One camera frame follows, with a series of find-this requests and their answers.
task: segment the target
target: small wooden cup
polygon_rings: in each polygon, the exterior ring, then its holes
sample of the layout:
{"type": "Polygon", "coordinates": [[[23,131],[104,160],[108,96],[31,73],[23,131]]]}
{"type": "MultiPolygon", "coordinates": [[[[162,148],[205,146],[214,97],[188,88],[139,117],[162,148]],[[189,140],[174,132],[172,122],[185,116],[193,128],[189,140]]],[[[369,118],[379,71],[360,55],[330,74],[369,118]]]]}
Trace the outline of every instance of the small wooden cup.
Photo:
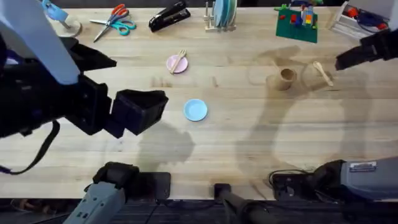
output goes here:
{"type": "Polygon", "coordinates": [[[280,73],[269,76],[267,78],[267,82],[271,88],[284,91],[288,90],[292,86],[296,77],[297,74],[295,71],[285,68],[280,71],[280,73]]]}

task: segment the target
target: blue plate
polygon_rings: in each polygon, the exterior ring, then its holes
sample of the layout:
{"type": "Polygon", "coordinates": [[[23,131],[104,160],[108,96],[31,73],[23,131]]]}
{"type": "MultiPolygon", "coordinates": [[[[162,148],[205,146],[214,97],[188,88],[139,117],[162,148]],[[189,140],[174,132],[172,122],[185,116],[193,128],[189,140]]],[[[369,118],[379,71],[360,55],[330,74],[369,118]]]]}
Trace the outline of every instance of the blue plate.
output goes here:
{"type": "Polygon", "coordinates": [[[228,17],[231,12],[232,0],[224,0],[223,16],[221,17],[221,25],[226,26],[228,24],[228,17]]]}
{"type": "Polygon", "coordinates": [[[191,99],[184,105],[184,115],[190,121],[200,121],[207,115],[207,105],[203,100],[191,99]]]}
{"type": "Polygon", "coordinates": [[[223,17],[224,11],[224,2],[225,0],[216,0],[216,4],[214,6],[214,21],[215,26],[221,25],[221,18],[223,17]]]}

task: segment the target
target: dish rack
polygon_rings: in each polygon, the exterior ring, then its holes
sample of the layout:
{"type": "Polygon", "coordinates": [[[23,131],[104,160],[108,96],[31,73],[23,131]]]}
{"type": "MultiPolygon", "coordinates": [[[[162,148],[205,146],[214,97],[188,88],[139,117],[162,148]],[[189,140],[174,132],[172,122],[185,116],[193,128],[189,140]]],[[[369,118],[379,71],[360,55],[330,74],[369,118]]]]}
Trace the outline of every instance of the dish rack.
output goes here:
{"type": "Polygon", "coordinates": [[[205,26],[205,31],[206,32],[221,32],[221,31],[234,31],[236,30],[236,25],[235,25],[235,18],[236,18],[236,12],[235,15],[233,17],[233,21],[231,24],[227,24],[226,26],[215,26],[215,20],[214,20],[214,5],[215,5],[215,1],[212,2],[212,6],[211,6],[211,14],[209,15],[209,2],[206,2],[206,13],[203,16],[203,19],[206,23],[205,26]]]}

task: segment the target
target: pink plate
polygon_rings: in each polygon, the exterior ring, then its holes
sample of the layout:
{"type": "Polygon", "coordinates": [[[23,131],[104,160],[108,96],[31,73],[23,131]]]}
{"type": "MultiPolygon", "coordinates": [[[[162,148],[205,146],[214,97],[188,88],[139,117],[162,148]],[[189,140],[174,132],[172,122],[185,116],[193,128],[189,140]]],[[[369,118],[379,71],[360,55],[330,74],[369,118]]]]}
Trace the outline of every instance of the pink plate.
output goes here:
{"type": "MultiPolygon", "coordinates": [[[[177,60],[178,55],[172,55],[167,59],[166,66],[169,71],[171,71],[174,62],[177,60]]],[[[188,67],[188,60],[186,57],[181,58],[180,63],[178,63],[177,68],[175,68],[174,73],[182,73],[188,67]]]]}

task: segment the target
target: stapler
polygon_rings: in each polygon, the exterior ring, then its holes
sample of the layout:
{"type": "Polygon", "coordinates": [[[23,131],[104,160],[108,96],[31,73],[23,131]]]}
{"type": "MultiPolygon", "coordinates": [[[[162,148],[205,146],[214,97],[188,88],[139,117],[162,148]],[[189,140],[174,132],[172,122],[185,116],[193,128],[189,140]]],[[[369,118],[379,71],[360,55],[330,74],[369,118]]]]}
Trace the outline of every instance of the stapler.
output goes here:
{"type": "Polygon", "coordinates": [[[149,28],[152,32],[158,31],[172,25],[176,22],[179,22],[183,19],[186,19],[191,16],[187,8],[187,3],[185,1],[179,1],[175,3],[173,6],[170,6],[158,14],[156,14],[149,21],[149,28]]]}

